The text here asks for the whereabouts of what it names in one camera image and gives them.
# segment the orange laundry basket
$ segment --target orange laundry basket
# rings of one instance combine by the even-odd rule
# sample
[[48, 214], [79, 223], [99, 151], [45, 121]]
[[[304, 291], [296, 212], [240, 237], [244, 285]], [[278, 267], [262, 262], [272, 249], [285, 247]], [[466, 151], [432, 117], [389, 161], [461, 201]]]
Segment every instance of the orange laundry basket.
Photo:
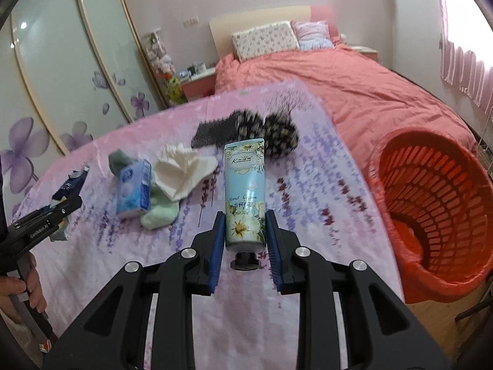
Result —
[[383, 137], [368, 165], [406, 303], [452, 302], [493, 268], [493, 187], [477, 159], [423, 128]]

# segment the black and white fabric item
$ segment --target black and white fabric item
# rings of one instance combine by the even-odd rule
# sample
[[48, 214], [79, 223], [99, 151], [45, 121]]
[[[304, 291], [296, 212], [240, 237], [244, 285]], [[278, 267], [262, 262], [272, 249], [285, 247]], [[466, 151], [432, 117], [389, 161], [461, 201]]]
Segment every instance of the black and white fabric item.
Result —
[[194, 149], [224, 146], [257, 138], [265, 140], [267, 157], [287, 156], [297, 148], [298, 130], [289, 111], [270, 114], [265, 121], [258, 113], [250, 110], [233, 111], [227, 118], [199, 124], [191, 146]]
[[264, 137], [264, 119], [256, 112], [241, 111], [236, 118], [236, 141], [247, 141]]
[[289, 112], [274, 113], [265, 118], [265, 155], [287, 156], [298, 147], [298, 130]]
[[240, 113], [240, 111], [233, 111], [227, 118], [199, 124], [191, 142], [192, 149], [204, 146], [224, 146], [235, 142], [238, 139], [236, 123]]

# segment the hand cream tube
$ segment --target hand cream tube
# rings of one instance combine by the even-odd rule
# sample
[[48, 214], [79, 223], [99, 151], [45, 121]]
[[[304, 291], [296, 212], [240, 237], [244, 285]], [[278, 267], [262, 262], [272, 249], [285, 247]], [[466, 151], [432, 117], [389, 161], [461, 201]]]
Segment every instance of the hand cream tube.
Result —
[[236, 254], [231, 268], [260, 268], [256, 254], [265, 249], [264, 139], [227, 144], [226, 249]]

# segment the pink pillow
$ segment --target pink pillow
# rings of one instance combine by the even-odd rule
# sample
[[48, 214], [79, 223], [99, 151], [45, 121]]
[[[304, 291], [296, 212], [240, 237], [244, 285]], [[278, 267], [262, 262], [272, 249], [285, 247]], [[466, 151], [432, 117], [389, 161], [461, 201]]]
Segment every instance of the pink pillow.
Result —
[[334, 48], [327, 21], [293, 22], [292, 25], [302, 50]]

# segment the floral label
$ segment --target floral label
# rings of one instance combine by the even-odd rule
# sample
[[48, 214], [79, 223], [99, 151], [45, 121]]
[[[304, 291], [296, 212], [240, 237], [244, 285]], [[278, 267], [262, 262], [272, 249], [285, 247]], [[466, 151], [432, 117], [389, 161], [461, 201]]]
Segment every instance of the floral label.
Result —
[[241, 242], [265, 246], [264, 141], [229, 144], [224, 155], [226, 246]]

